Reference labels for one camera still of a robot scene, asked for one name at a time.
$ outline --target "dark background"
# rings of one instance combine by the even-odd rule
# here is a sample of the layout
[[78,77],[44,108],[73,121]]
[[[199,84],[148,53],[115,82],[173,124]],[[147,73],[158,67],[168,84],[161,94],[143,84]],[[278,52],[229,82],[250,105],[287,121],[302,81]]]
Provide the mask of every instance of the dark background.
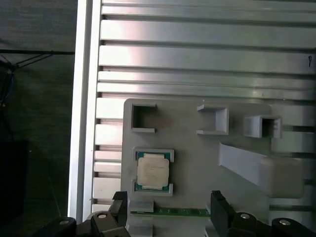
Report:
[[[74,51],[76,21],[76,0],[2,0],[0,49]],[[14,63],[31,55],[4,56]],[[1,231],[25,236],[67,215],[73,72],[73,55],[55,55],[15,73],[5,114],[29,141],[27,189],[24,214]]]

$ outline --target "gray plastic block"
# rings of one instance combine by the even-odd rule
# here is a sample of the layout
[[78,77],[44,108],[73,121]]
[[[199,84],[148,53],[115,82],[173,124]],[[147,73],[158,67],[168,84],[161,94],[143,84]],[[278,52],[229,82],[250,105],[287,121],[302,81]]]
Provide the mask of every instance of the gray plastic block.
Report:
[[131,237],[152,237],[153,226],[126,226],[127,231]]
[[282,118],[273,115],[245,117],[244,134],[248,137],[281,138]]
[[217,237],[218,234],[213,226],[206,226],[204,236],[205,237]]
[[209,112],[215,114],[215,122],[209,129],[197,130],[200,135],[228,135],[229,133],[229,109],[220,105],[200,105],[197,107],[199,112]]
[[[270,151],[269,139],[252,139],[244,136],[243,123],[245,117],[270,114],[271,107],[267,104],[240,101],[241,103],[238,103],[235,99],[220,98],[202,102],[200,97],[126,100],[123,118],[121,189],[128,191],[131,201],[154,201],[159,207],[193,209],[205,208],[205,202],[210,199],[210,191],[221,190],[236,210],[254,213],[260,220],[267,219],[270,198],[257,186],[218,166],[219,139],[223,143],[233,143],[237,147],[254,149],[261,154],[268,154]],[[143,114],[143,124],[146,127],[156,128],[157,133],[132,132],[129,126],[131,105],[149,102],[156,104],[157,109],[153,108]],[[229,109],[231,122],[229,135],[197,136],[198,129],[208,130],[211,124],[216,123],[216,113],[197,111],[197,107],[201,104],[213,107],[220,105],[222,108]],[[131,182],[137,177],[135,148],[174,150],[175,161],[170,164],[169,169],[169,182],[173,184],[174,190],[171,197],[147,196],[132,191]],[[170,224],[166,223],[165,219],[166,217],[154,218],[155,229],[164,229],[160,236],[180,236],[179,234],[190,236],[188,228],[185,231],[172,227],[169,229]],[[186,217],[170,219],[174,220],[174,224],[177,224],[179,228],[184,226],[184,223],[192,226],[191,221],[186,221]],[[196,223],[198,228],[195,229],[200,231],[201,236],[204,234],[208,219],[206,218],[203,224],[200,222],[201,218],[198,218]]]
[[243,177],[271,198],[303,195],[303,165],[293,158],[266,155],[220,143],[219,165]]
[[135,103],[131,105],[130,128],[133,132],[155,133],[155,128],[147,128],[143,124],[143,116],[148,110],[157,109],[152,102]]
[[211,214],[211,203],[206,202],[205,203],[205,208],[206,208],[206,211],[208,212],[208,214]]
[[274,198],[301,198],[303,164],[294,158],[264,158],[259,165],[259,186]]
[[154,212],[154,202],[153,201],[130,201],[129,202],[129,211],[138,211],[138,212]]

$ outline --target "blue cable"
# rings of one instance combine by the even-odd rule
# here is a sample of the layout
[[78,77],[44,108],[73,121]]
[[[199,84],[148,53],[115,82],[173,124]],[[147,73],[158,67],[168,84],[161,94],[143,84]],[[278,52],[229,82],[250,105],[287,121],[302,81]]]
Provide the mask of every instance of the blue cable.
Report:
[[8,98],[13,90],[13,86],[14,86],[14,75],[11,76],[11,84],[10,84],[10,89],[9,91],[7,92],[6,96],[4,99]]

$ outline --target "black cable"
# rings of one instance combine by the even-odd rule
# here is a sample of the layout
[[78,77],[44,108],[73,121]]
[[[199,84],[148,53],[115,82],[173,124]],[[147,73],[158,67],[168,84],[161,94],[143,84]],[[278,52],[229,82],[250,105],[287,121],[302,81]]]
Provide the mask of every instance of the black cable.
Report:
[[7,95],[8,91],[10,90],[13,76],[14,76],[13,72],[11,72],[10,70],[8,70],[6,72],[6,75],[5,75],[4,80],[3,80],[2,88],[1,88],[1,95],[0,95],[1,96],[1,98],[0,98],[0,127],[1,127],[1,124],[4,125],[4,128],[8,132],[12,141],[14,141],[14,134],[13,134],[13,131],[12,131],[9,123],[7,122],[7,120],[5,118],[3,108],[4,108],[4,103],[6,100],[6,95]]
[[28,65],[30,65],[30,64],[36,63],[36,62],[38,62],[38,61],[41,61],[41,60],[43,60],[43,59],[45,59],[45,58],[49,58],[49,57],[51,57],[51,56],[53,56],[53,55],[52,55],[52,54],[47,55],[47,56],[45,56],[45,57],[42,57],[42,58],[40,58],[40,59],[38,59],[38,60],[35,60],[35,61],[33,61],[33,62],[27,63],[27,64],[22,65],[22,66],[19,66],[19,65],[18,65],[18,69],[23,68],[23,67],[25,67],[25,66],[28,66]]
[[23,61],[17,62],[15,65],[18,65],[18,64],[20,64],[20,63],[24,63],[24,62],[30,61],[30,60],[32,60],[32,59],[41,57],[41,56],[43,56],[43,55],[44,55],[44,54],[40,54],[40,55],[34,56],[34,57],[32,57],[32,58],[25,59],[25,60],[23,60]]
[[4,79],[3,79],[2,87],[1,87],[1,93],[0,93],[0,102],[1,102],[1,104],[0,104],[0,109],[2,107],[3,99],[5,97],[5,94],[4,94],[4,92],[6,91],[5,84],[6,84],[6,79],[7,79],[8,75],[9,75],[9,70],[6,71],[6,74],[5,74]]
[[7,61],[7,63],[9,63],[9,64],[11,64],[10,63],[10,61],[9,60],[7,60],[7,58],[6,57],[4,57],[2,54],[0,54],[0,56],[5,60],[5,61]]

